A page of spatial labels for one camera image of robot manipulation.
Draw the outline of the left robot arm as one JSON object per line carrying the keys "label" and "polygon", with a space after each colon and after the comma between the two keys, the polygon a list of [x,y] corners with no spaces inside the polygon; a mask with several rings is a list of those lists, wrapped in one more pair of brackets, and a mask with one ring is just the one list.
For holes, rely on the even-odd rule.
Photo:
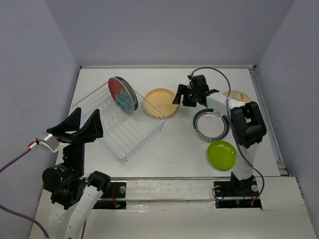
{"label": "left robot arm", "polygon": [[111,186],[110,176],[95,171],[84,175],[85,144],[103,137],[100,111],[95,109],[81,124],[81,108],[76,108],[62,123],[47,129],[37,138],[41,148],[62,151],[62,163],[44,170],[43,188],[51,193],[47,224],[48,239],[75,239],[90,211]]}

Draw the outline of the red teal flower plate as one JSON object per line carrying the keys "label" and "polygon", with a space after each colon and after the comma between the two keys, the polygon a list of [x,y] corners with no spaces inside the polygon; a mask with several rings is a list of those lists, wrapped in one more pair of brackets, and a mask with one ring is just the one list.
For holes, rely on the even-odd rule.
{"label": "red teal flower plate", "polygon": [[117,78],[108,80],[108,88],[116,105],[127,115],[131,115],[135,110],[135,105],[127,87]]}

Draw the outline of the yellow plate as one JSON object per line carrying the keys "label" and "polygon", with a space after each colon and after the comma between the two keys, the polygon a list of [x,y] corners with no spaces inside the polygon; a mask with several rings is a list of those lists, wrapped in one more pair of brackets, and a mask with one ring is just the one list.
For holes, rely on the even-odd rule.
{"label": "yellow plate", "polygon": [[145,95],[143,107],[145,111],[157,118],[171,116],[177,110],[178,105],[173,104],[175,93],[165,88],[151,90]]}

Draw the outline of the green rim lettered plate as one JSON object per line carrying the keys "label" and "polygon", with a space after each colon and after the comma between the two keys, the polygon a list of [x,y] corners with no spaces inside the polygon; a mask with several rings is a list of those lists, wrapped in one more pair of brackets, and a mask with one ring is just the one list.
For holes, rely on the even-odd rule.
{"label": "green rim lettered plate", "polygon": [[128,90],[130,96],[132,97],[133,99],[133,103],[134,103],[134,110],[137,110],[138,108],[138,99],[137,99],[137,96],[136,96],[136,93],[135,91],[133,90],[133,88],[131,87],[131,85],[122,77],[119,77],[117,76],[116,77],[125,87],[126,89]]}

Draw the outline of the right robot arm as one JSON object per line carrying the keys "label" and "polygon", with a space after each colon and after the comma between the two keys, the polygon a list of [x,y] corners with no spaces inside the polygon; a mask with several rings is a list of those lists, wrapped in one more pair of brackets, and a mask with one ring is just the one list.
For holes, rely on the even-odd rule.
{"label": "right robot arm", "polygon": [[255,154],[267,129],[260,108],[254,101],[248,103],[231,99],[216,89],[210,89],[204,75],[189,75],[189,84],[180,84],[172,101],[186,107],[200,104],[207,110],[217,110],[228,119],[237,146],[235,165],[228,181],[214,184],[215,195],[219,198],[243,197],[252,192],[254,199],[263,192],[257,187],[254,173],[259,171],[254,166]]}

